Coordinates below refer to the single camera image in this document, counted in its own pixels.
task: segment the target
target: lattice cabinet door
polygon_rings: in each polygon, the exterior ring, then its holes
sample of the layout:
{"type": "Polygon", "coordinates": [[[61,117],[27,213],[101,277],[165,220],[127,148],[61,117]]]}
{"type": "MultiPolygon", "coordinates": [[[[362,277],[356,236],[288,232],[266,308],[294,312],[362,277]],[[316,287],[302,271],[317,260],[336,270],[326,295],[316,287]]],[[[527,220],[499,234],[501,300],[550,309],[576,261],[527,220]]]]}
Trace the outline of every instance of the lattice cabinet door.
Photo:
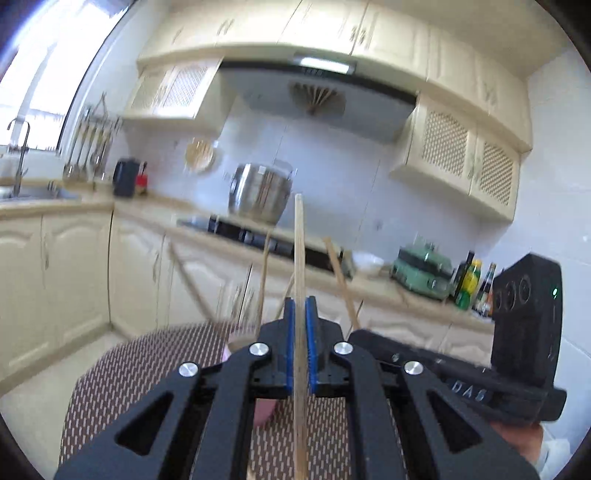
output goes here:
{"type": "Polygon", "coordinates": [[[211,61],[181,64],[167,78],[154,113],[160,117],[194,118],[217,72],[211,61]]]}
{"type": "Polygon", "coordinates": [[[476,151],[476,124],[425,97],[421,98],[414,115],[407,165],[468,193],[476,151]]]}
{"type": "Polygon", "coordinates": [[[127,104],[125,116],[151,115],[163,94],[169,75],[170,71],[165,68],[144,70],[127,104]]]}
{"type": "Polygon", "coordinates": [[[491,134],[480,132],[470,196],[513,220],[519,188],[519,154],[491,134]]]}

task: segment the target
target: silver screw head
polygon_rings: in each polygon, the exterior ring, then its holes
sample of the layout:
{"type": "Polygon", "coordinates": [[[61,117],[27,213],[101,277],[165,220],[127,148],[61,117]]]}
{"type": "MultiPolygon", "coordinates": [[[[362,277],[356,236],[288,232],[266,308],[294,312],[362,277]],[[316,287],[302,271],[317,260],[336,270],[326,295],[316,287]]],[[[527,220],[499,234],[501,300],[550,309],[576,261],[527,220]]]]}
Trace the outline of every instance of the silver screw head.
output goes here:
{"type": "Polygon", "coordinates": [[[185,362],[178,368],[181,377],[194,377],[199,372],[199,367],[193,362],[185,362]]]}
{"type": "Polygon", "coordinates": [[[266,343],[257,342],[253,343],[248,351],[255,356],[263,356],[269,353],[269,346],[266,343]]]}
{"type": "Polygon", "coordinates": [[[423,364],[413,360],[404,364],[404,371],[409,375],[420,375],[423,373],[423,364]]]}
{"type": "Polygon", "coordinates": [[[353,351],[353,345],[349,342],[339,342],[335,344],[335,352],[339,355],[349,355],[353,351]]]}

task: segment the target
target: gas stove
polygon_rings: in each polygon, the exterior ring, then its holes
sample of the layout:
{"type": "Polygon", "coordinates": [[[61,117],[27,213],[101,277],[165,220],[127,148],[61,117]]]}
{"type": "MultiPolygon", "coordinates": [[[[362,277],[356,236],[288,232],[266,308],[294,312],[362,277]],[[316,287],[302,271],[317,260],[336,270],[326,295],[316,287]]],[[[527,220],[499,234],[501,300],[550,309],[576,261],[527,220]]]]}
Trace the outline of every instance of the gas stove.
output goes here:
{"type": "MultiPolygon", "coordinates": [[[[254,228],[238,225],[227,219],[222,219],[215,215],[209,217],[192,217],[188,219],[179,219],[177,225],[186,226],[200,232],[208,232],[213,235],[219,235],[222,238],[232,240],[247,245],[257,250],[264,250],[265,238],[267,233],[258,231],[254,228]]],[[[277,257],[294,259],[294,242],[285,238],[278,238],[271,234],[269,240],[269,254],[277,257]]],[[[339,261],[343,260],[343,249],[337,250],[339,261]]],[[[330,258],[326,250],[317,246],[306,246],[306,265],[332,272],[330,258]]]]}

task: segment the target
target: green electric grill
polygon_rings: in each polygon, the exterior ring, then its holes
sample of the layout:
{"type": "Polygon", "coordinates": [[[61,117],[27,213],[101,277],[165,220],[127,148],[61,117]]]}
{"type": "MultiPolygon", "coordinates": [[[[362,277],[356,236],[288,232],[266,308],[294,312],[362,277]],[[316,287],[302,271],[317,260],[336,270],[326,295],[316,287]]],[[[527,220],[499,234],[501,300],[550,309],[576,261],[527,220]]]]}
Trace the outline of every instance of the green electric grill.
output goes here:
{"type": "Polygon", "coordinates": [[[419,295],[444,300],[453,287],[453,273],[449,258],[434,244],[418,240],[399,250],[390,277],[419,295]]]}

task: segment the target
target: white tile backsplash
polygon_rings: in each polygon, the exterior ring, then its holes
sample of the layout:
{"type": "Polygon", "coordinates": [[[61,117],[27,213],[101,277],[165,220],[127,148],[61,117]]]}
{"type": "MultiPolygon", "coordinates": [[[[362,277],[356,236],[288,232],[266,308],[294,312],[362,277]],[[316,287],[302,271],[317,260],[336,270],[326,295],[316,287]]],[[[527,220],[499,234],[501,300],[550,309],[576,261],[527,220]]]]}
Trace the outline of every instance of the white tile backsplash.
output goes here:
{"type": "Polygon", "coordinates": [[[534,148],[522,164],[515,220],[483,224],[478,251],[500,268],[530,251],[561,264],[556,385],[568,400],[547,428],[575,451],[591,426],[591,73],[573,48],[534,73],[528,87],[534,148]]]}
{"type": "MultiPolygon", "coordinates": [[[[417,234],[440,245],[456,263],[478,237],[479,222],[458,205],[442,202],[388,178],[391,145],[383,145],[315,119],[292,120],[251,110],[240,99],[217,141],[212,170],[184,171],[184,150],[193,134],[136,126],[129,149],[148,162],[150,188],[223,213],[228,178],[240,163],[270,165],[275,158],[297,169],[294,193],[304,194],[307,233],[330,235],[346,248],[369,250],[392,261],[417,234]]],[[[293,197],[279,226],[293,227],[293,197]]]]}

